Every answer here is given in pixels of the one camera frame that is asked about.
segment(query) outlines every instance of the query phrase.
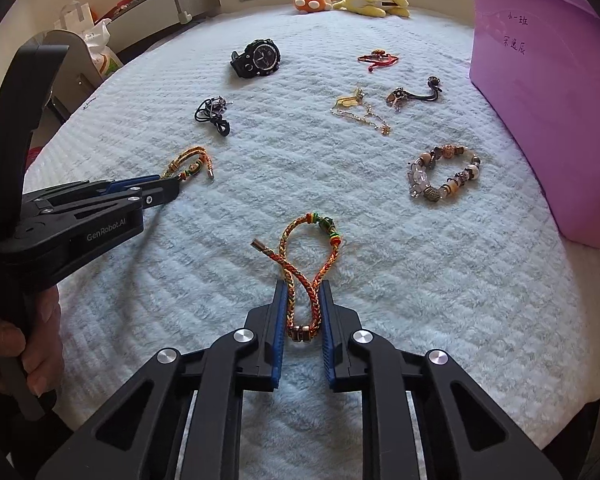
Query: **white paper bag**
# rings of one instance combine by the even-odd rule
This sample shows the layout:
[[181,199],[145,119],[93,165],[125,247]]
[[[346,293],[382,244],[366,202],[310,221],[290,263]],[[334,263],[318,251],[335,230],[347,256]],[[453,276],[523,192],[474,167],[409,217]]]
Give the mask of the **white paper bag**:
[[60,10],[60,18],[54,23],[54,28],[70,30],[76,34],[93,28],[93,18],[89,4],[72,1]]
[[100,20],[91,30],[87,30],[80,35],[84,43],[87,44],[93,64],[104,79],[122,67],[122,62],[118,59],[118,56],[107,46],[111,37],[107,25],[111,21],[109,18]]

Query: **bed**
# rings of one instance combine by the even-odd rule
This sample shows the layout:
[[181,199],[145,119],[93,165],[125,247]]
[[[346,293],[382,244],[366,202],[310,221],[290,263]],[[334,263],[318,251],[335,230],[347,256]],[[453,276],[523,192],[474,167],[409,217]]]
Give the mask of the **bed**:
[[[230,54],[255,38],[275,40],[280,69],[239,80]],[[188,180],[145,212],[141,235],[60,283],[62,418],[78,426],[160,348],[205,348],[269,303],[280,268],[250,242],[276,246],[314,210],[344,238],[327,276],[335,301],[397,348],[446,349],[538,446],[599,398],[600,250],[559,235],[522,152],[469,81],[472,39],[417,9],[404,20],[269,7],[208,20],[98,88],[30,167],[25,192],[161,173],[193,145],[208,149],[216,177]],[[369,73],[356,57],[373,48],[400,61]],[[438,102],[386,107],[397,86],[426,92],[430,75]],[[330,114],[356,86],[389,136]],[[193,121],[218,94],[233,102],[228,137]],[[480,178],[446,203],[412,199],[407,161],[447,142],[479,154]],[[290,238],[308,276],[328,253],[312,229]],[[301,288],[297,312],[308,319]],[[280,388],[245,395],[242,477],[360,478],[361,448],[360,397],[330,392],[320,339],[287,341]]]

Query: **stuffed toy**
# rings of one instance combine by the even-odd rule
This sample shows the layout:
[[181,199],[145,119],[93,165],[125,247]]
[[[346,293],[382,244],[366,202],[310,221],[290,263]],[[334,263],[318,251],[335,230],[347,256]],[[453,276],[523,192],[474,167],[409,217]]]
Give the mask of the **stuffed toy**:
[[387,13],[408,18],[408,6],[407,0],[342,0],[333,4],[334,9],[345,9],[372,18],[384,18]]
[[336,0],[291,0],[296,9],[301,12],[319,12],[320,10],[331,10]]

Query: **wristwatch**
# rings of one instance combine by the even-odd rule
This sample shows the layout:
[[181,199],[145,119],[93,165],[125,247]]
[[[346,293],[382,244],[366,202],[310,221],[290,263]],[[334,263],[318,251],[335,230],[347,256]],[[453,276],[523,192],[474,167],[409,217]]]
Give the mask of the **wristwatch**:
[[235,50],[231,54],[231,66],[239,77],[269,75],[279,64],[280,51],[271,40],[255,40],[245,47],[243,54],[238,55]]

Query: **orange braided cord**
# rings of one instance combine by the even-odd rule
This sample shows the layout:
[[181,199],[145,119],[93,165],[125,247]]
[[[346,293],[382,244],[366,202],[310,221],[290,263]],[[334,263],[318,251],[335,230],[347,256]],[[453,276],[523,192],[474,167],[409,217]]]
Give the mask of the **orange braided cord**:
[[[290,264],[286,260],[286,243],[288,241],[288,237],[293,229],[298,227],[303,223],[319,223],[320,227],[323,231],[325,231],[330,238],[331,243],[331,254],[328,257],[327,261],[320,268],[318,273],[314,277],[313,283],[309,283],[309,280],[292,264]],[[302,340],[309,340],[315,336],[320,328],[320,324],[322,322],[322,317],[320,314],[320,303],[318,301],[318,288],[320,287],[320,282],[324,278],[325,274],[331,268],[331,266],[335,263],[336,258],[338,257],[338,248],[340,246],[342,239],[340,234],[335,229],[335,225],[333,224],[333,220],[327,217],[321,217],[318,213],[307,213],[307,215],[296,218],[291,224],[289,224],[285,231],[282,233],[280,238],[280,245],[278,248],[279,254],[274,253],[271,249],[265,246],[263,243],[258,240],[254,240],[251,244],[257,250],[265,253],[269,258],[274,260],[280,266],[282,266],[285,281],[288,287],[288,299],[286,302],[286,331],[287,334],[293,340],[300,340],[300,331],[305,333],[308,331],[308,334],[302,338]],[[298,278],[302,286],[307,291],[309,296],[309,300],[311,303],[311,315],[312,321],[308,327],[299,327],[294,324],[294,314],[296,308],[296,286],[294,284],[293,276]]]
[[179,173],[178,178],[180,180],[186,180],[188,176],[193,176],[197,172],[199,172],[202,165],[205,164],[206,174],[208,174],[210,179],[213,179],[213,163],[211,161],[211,157],[208,155],[208,153],[202,146],[194,146],[193,148],[189,148],[188,150],[185,150],[176,158],[174,158],[167,166],[167,170],[162,174],[162,178],[170,177],[173,173],[178,171],[178,168],[182,165],[183,162],[185,162],[188,158],[191,158],[194,155],[198,156],[198,160],[193,162],[186,170]]

